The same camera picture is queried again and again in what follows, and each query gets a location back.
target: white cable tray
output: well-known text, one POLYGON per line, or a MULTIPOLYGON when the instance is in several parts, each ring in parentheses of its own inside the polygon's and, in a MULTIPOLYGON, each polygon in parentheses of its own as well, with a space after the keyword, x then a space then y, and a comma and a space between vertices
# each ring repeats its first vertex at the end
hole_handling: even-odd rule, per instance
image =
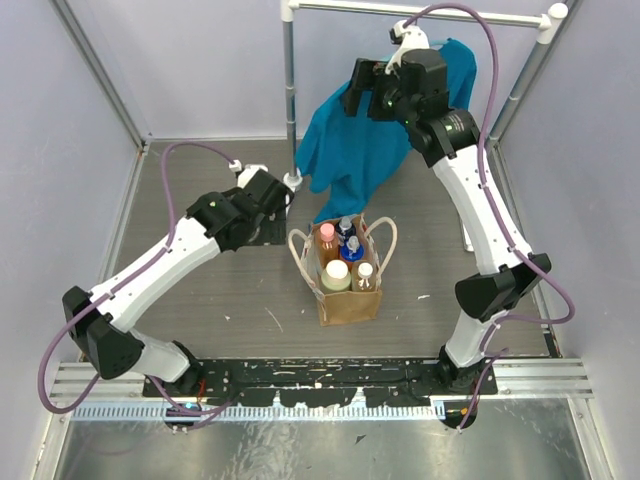
MULTIPOLYGON (((164 402, 87 402, 78 407, 72 421, 159 421, 166 420, 167 404, 164 402)), ((436 402, 433 406, 420 407, 377 407, 367 408, 362 404, 346 407, 293 408, 274 405, 271 407, 229 407, 216 422, 260 422, 260 421, 363 421, 363 420, 438 420, 445 416, 444 406, 436 402)), ((170 417, 172 421, 188 421, 190 417, 170 417)))

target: paper bag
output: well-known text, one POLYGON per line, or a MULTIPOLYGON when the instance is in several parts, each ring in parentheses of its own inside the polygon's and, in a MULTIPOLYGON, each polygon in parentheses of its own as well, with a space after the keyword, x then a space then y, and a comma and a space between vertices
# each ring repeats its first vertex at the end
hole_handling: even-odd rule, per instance
MULTIPOLYGON (((328 220, 327 222, 337 224, 339 219, 328 220)), ((341 292, 325 295, 320 290, 320 276, 322 275, 322 266, 316 254, 315 233, 320 228, 321 224, 314 225, 311 229, 311 234, 308 236, 302 233, 300 230, 291 230, 289 232, 289 249, 293 255, 293 259, 296 262, 300 270, 302 278, 307 282, 309 288, 316 296, 318 304, 318 317, 320 325, 343 325, 346 323, 362 322, 365 320, 373 320, 378 314, 378 308, 382 301, 382 273, 387 268, 387 264, 393 255, 398 241, 398 228, 393 220, 388 217, 382 217, 376 220, 371 227, 367 228, 362 215, 357 215, 352 220, 356 227, 356 235, 360 244, 365 247, 365 256, 363 260, 368 261, 374 268, 374 282, 376 290, 373 292, 341 292), (389 252, 382 264, 380 264, 380 258, 378 251, 376 250, 375 242, 371 236, 373 230, 383 223, 388 224, 393 232, 391 246, 389 252), (293 244, 294 237, 300 237, 304 240, 304 248, 302 249, 302 255, 298 256, 295 245, 293 244)))

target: pink bottle cap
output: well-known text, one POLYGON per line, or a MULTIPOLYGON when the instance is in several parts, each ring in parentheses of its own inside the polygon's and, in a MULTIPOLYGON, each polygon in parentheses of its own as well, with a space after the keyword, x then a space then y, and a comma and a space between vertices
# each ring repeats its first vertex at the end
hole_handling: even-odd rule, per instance
POLYGON ((323 223, 320 227, 320 239, 323 242, 332 242, 336 234, 336 228, 330 223, 323 223))

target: black mounting plate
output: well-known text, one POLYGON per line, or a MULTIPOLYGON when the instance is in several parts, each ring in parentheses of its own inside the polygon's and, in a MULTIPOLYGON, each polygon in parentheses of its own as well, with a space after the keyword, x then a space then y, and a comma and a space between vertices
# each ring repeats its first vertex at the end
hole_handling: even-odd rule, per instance
POLYGON ((260 223, 260 231, 256 238, 247 243, 248 246, 284 245, 287 243, 286 204, 272 217, 265 217, 260 223))
MULTIPOLYGON (((200 363, 205 371, 203 397, 210 405, 231 401, 267 407, 278 393, 285 407, 295 407, 298 402, 309 408, 345 406, 362 388, 367 407, 406 407, 430 405, 431 395, 472 393, 471 386, 461 391, 442 385, 436 373, 436 360, 430 358, 222 359, 200 363)), ((171 384, 165 388, 176 399, 185 397, 171 384)), ((497 392, 495 376, 490 371, 480 393, 497 392)), ((143 396, 159 397, 160 393, 152 383, 145 382, 143 396)))

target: metal pole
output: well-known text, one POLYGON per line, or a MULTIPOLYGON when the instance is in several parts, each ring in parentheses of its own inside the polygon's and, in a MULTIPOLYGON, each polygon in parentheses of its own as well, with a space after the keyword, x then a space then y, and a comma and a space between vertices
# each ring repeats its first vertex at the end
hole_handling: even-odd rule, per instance
MULTIPOLYGON (((287 105, 287 143, 291 158, 296 154, 296 86, 293 66, 293 22, 283 22, 284 34, 284 88, 287 105)), ((296 175, 295 164, 291 175, 296 175)))
MULTIPOLYGON (((408 17, 425 8, 411 5, 390 5, 384 3, 342 1, 342 0, 291 0, 288 2, 292 9, 331 10, 335 12, 369 13, 374 15, 390 15, 408 17)), ((480 13, 488 23, 493 25, 510 25, 517 27, 540 28, 544 25, 545 18, 532 15, 506 15, 501 13, 480 13)), ((468 13, 458 10, 442 9, 431 12, 426 18, 439 20, 453 20, 462 22, 475 22, 468 13)))
POLYGON ((507 101, 500 111, 500 115, 489 133, 487 144, 492 145, 499 142, 504 136, 507 128, 516 114, 516 111, 522 103, 522 99, 531 89, 534 80, 542 70, 542 67, 549 58, 549 53, 560 37, 565 26, 569 23, 570 18, 575 15, 578 10, 579 0, 567 0, 565 3, 556 3, 549 8, 548 17, 551 21, 551 28, 542 31, 538 35, 536 44, 534 45, 529 58, 522 68, 516 83, 514 84, 507 101))
POLYGON ((294 192, 302 185, 302 176, 296 166, 296 83, 293 59, 293 10, 288 0, 280 0, 282 34, 284 45, 284 89, 287 111, 287 145, 291 158, 291 170, 284 175, 284 184, 294 192))

